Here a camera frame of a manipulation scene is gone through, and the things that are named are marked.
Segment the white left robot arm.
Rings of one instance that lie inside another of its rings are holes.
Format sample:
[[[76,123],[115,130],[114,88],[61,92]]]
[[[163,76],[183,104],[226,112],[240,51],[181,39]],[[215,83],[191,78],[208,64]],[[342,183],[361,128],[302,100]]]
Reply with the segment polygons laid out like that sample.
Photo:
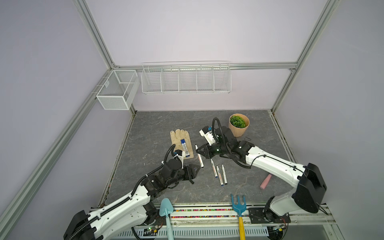
[[[138,225],[152,225],[159,218],[153,200],[181,181],[193,182],[199,165],[182,165],[171,159],[141,177],[134,189],[113,203],[90,213],[80,211],[72,218],[65,240],[109,240]]]

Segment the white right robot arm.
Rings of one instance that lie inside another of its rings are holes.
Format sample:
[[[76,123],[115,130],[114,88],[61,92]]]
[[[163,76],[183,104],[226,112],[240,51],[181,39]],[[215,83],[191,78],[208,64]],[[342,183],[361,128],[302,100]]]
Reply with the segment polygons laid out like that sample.
[[[248,141],[237,140],[227,127],[206,126],[200,130],[200,135],[207,143],[196,152],[206,159],[229,158],[246,169],[260,168],[292,186],[289,192],[269,198],[262,210],[262,219],[275,223],[293,211],[316,214],[320,210],[327,186],[316,165],[304,166],[274,156]]]

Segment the terracotta pot with green plant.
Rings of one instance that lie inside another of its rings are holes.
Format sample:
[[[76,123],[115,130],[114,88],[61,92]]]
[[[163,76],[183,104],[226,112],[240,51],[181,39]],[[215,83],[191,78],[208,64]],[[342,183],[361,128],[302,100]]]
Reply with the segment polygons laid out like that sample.
[[[249,118],[243,114],[233,114],[229,118],[229,129],[236,138],[241,137],[245,133],[249,124]]]

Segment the teal garden trowel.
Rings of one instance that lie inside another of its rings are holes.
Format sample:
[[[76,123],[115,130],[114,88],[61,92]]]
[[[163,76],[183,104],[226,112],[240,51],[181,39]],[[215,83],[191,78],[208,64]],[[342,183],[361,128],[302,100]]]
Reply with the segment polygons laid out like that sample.
[[[173,211],[174,211],[174,207],[173,207],[170,199],[164,198],[161,201],[159,215],[161,217],[165,217],[165,219],[166,219],[167,236],[168,236],[169,240],[174,240],[174,234],[173,234],[171,217],[170,217],[170,214],[173,213]]]

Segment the purple pink small shovel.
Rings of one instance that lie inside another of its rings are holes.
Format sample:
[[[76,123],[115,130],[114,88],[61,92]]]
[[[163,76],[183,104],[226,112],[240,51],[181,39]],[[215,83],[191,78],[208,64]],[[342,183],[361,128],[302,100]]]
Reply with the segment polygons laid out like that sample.
[[[272,174],[268,174],[268,176],[261,183],[260,189],[264,190],[268,186],[272,176],[273,176]]]

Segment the small white mesh basket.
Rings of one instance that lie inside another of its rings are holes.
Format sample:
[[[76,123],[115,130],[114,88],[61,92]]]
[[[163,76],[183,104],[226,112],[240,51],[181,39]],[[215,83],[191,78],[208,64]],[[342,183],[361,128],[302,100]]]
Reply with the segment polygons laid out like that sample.
[[[98,91],[97,99],[104,110],[130,110],[139,86],[137,71],[112,70]]]

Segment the aluminium front rail base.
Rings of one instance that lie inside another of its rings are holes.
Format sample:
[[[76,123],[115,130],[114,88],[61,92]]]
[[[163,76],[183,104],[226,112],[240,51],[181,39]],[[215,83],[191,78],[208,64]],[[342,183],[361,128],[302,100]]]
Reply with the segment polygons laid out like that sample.
[[[262,219],[262,206],[250,206],[243,212],[245,235],[266,236],[273,240],[286,239],[286,231],[295,226],[320,225],[326,231],[327,239],[335,239],[336,221],[328,208],[319,214],[295,211],[285,214],[275,223]],[[175,206],[170,214],[175,238],[230,238],[239,236],[238,214],[231,205],[224,206]],[[167,237],[165,217],[159,216],[152,225],[138,225],[115,235],[111,239],[162,239]]]

